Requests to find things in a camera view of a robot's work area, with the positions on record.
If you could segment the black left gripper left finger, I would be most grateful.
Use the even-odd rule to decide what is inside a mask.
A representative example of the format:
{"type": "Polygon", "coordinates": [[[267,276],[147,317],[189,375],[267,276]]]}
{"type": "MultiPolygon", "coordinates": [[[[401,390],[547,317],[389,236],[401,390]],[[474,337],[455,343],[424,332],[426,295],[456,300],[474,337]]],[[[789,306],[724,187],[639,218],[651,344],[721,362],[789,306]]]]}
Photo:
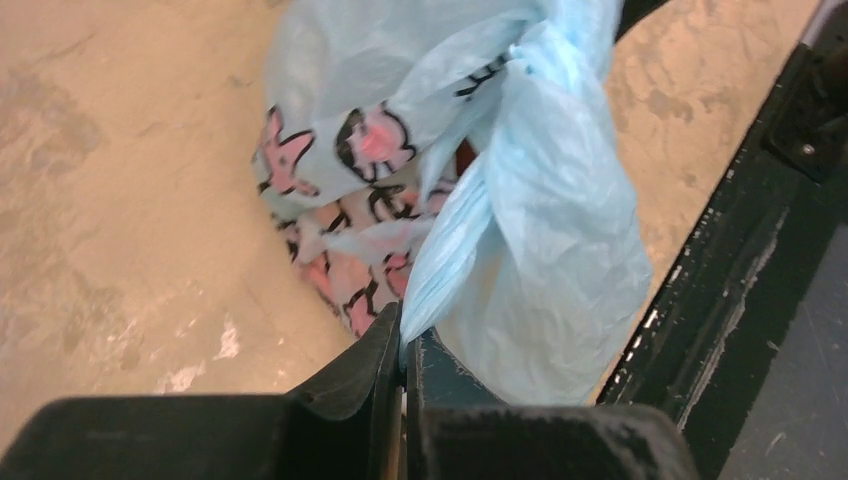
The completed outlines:
{"type": "Polygon", "coordinates": [[[42,407],[5,479],[382,479],[399,423],[400,307],[283,394],[69,397],[42,407]]]}

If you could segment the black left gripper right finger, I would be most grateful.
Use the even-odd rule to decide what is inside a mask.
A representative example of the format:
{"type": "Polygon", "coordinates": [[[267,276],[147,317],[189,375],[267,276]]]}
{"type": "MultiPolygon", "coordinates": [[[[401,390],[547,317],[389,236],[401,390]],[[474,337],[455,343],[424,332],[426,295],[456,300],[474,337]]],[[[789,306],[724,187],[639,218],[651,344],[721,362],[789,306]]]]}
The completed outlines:
{"type": "Polygon", "coordinates": [[[695,479],[690,450],[646,405],[508,405],[431,331],[407,360],[408,479],[695,479]]]}

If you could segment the light blue plastic bag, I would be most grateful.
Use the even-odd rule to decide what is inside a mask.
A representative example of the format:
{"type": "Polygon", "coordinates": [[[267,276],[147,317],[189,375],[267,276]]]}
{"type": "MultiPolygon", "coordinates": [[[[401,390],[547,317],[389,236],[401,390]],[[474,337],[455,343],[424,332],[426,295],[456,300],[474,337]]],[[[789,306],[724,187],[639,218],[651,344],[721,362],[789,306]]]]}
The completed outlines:
{"type": "Polygon", "coordinates": [[[591,403],[652,266],[604,91],[653,1],[295,1],[251,164],[293,265],[363,336],[402,306],[500,399],[591,403]]]}

